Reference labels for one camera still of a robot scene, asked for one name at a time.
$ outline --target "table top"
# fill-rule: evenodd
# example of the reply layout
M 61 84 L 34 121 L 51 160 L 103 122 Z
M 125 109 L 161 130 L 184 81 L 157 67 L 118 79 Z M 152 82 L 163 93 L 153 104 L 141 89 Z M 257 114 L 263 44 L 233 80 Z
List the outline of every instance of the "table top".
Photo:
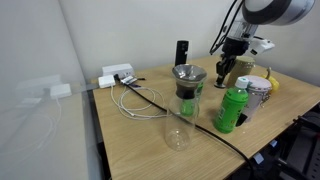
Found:
M 280 89 L 272 94 L 265 107 L 257 111 L 250 123 L 244 123 L 230 134 L 219 133 L 211 122 L 226 91 L 213 86 L 218 60 L 219 57 L 205 57 L 188 61 L 203 67 L 208 73 L 196 123 L 229 141 L 247 157 L 252 157 L 292 124 L 294 118 L 320 100 L 319 87 L 272 72 L 280 82 Z M 161 92 L 168 103 L 176 90 L 172 67 L 173 64 L 169 64 L 138 71 L 136 75 L 146 78 L 146 81 L 137 84 Z M 258 76 L 266 73 L 266 69 L 259 66 L 251 72 Z M 114 87 L 116 99 L 123 89 L 121 85 Z M 197 130 L 187 150 L 176 152 L 170 149 L 164 140 L 165 118 L 144 121 L 126 118 L 112 102 L 110 92 L 110 88 L 97 89 L 94 97 L 113 179 L 223 179 L 244 163 L 232 149 Z M 162 101 L 157 98 L 156 102 L 161 104 Z M 129 93 L 125 104 L 128 108 L 137 108 L 147 103 Z M 151 115 L 156 111 L 151 108 L 145 113 Z

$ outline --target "green water bottle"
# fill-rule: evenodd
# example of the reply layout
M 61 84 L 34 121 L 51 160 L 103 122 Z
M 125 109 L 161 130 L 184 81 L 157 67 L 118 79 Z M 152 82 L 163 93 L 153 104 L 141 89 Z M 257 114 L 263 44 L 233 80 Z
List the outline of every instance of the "green water bottle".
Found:
M 223 97 L 220 111 L 213 120 L 214 127 L 222 133 L 233 131 L 242 109 L 247 104 L 248 93 L 246 88 L 249 80 L 238 77 L 235 87 L 229 88 Z

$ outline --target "bottle cap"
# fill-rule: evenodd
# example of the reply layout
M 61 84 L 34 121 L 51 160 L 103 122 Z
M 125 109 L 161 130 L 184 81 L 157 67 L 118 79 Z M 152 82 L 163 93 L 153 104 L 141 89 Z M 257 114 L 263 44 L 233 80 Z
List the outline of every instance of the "bottle cap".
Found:
M 241 89 L 246 89 L 249 84 L 249 80 L 245 77 L 238 77 L 235 86 Z

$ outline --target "yellow object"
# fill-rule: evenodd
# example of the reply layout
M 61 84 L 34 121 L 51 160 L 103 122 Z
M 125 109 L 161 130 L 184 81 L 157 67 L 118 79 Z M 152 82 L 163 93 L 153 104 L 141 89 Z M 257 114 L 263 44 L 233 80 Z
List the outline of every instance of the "yellow object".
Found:
M 272 86 L 272 89 L 269 91 L 270 94 L 272 94 L 272 93 L 276 92 L 276 91 L 279 89 L 280 84 L 279 84 L 279 82 L 278 82 L 274 77 L 272 77 L 272 76 L 269 77 L 268 81 L 270 81 L 271 86 Z

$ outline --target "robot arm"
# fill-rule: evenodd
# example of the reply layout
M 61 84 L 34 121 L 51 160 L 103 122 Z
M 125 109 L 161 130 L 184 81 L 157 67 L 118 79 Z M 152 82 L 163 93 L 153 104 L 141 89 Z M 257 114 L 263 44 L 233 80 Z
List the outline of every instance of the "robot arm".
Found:
M 232 70 L 236 56 L 243 55 L 251 47 L 257 54 L 274 45 L 268 40 L 253 40 L 258 25 L 289 25 L 302 19 L 314 5 L 314 0 L 242 0 L 242 13 L 238 15 L 227 31 L 221 55 L 222 59 L 216 64 L 218 78 L 215 86 L 224 88 L 225 76 Z

